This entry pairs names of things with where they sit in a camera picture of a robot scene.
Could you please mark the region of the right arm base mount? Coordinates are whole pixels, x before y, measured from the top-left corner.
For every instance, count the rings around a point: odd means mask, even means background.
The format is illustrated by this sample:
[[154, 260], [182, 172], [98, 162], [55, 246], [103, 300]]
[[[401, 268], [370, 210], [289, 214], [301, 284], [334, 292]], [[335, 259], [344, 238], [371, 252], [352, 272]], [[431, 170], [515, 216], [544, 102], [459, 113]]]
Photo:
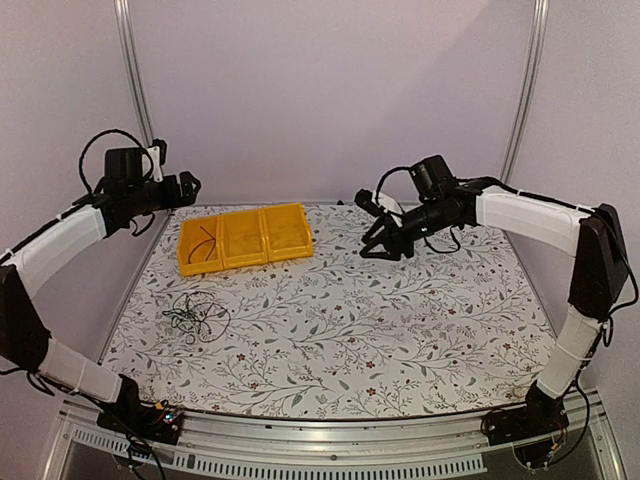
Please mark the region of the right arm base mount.
[[491, 446], [513, 444], [514, 456], [524, 467], [548, 467], [564, 446], [569, 420], [562, 398], [552, 399], [535, 385], [527, 392], [523, 406], [490, 410], [481, 421], [480, 431]]

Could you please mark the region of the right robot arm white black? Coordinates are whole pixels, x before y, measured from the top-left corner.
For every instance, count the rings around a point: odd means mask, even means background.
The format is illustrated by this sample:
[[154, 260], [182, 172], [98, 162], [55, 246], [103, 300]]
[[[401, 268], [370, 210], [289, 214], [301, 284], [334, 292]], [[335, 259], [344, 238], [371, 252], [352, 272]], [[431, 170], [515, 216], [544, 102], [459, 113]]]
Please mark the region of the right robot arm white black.
[[573, 258], [568, 311], [547, 365], [530, 387], [531, 402], [517, 427], [537, 436], [552, 424], [559, 401], [575, 384], [598, 343], [610, 343], [618, 298], [632, 273], [619, 216], [608, 204], [572, 205], [514, 189], [489, 177], [454, 176], [440, 155], [404, 167], [417, 193], [417, 207], [404, 211], [380, 187], [361, 189], [355, 203], [375, 222], [363, 236], [363, 258], [399, 261], [414, 244], [447, 229], [497, 228], [550, 245]]

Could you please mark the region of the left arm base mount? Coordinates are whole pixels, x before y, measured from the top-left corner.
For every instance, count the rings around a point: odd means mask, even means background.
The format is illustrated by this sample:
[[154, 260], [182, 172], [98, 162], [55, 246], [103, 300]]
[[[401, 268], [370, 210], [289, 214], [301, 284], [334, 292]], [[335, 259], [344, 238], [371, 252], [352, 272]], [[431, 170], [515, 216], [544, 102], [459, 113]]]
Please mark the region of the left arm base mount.
[[138, 384], [120, 376], [121, 388], [114, 403], [99, 402], [97, 425], [122, 434], [135, 434], [144, 440], [176, 445], [184, 423], [184, 407], [168, 400], [143, 403]]

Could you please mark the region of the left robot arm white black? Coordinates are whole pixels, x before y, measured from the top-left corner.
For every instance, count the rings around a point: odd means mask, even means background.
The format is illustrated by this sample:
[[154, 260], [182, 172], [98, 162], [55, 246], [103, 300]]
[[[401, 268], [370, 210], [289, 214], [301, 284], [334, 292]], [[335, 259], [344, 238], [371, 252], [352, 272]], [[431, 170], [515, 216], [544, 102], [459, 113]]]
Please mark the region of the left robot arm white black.
[[1, 257], [1, 356], [15, 367], [111, 404], [111, 419], [128, 434], [148, 426], [148, 412], [129, 396], [125, 380], [58, 341], [33, 299], [41, 287], [92, 245], [139, 217], [195, 203], [200, 181], [189, 171], [166, 175], [165, 149], [109, 149], [98, 185]]

